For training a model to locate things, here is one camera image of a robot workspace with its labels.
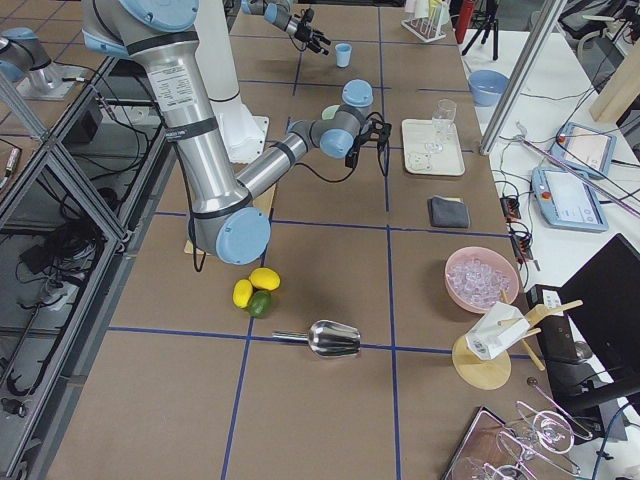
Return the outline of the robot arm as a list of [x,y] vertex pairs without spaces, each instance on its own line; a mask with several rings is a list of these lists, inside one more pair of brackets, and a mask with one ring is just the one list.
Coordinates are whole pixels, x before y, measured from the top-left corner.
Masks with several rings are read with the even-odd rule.
[[314,148],[341,159],[370,129],[371,85],[349,81],[330,119],[297,121],[240,172],[227,149],[256,129],[239,98],[220,1],[85,1],[86,46],[132,60],[147,75],[191,191],[188,235],[195,249],[234,265],[265,251],[267,215],[253,201]]
[[314,10],[309,7],[299,14],[292,11],[293,1],[242,0],[241,10],[248,15],[261,16],[267,23],[287,34],[300,52],[309,50],[327,56],[331,41],[312,26]]

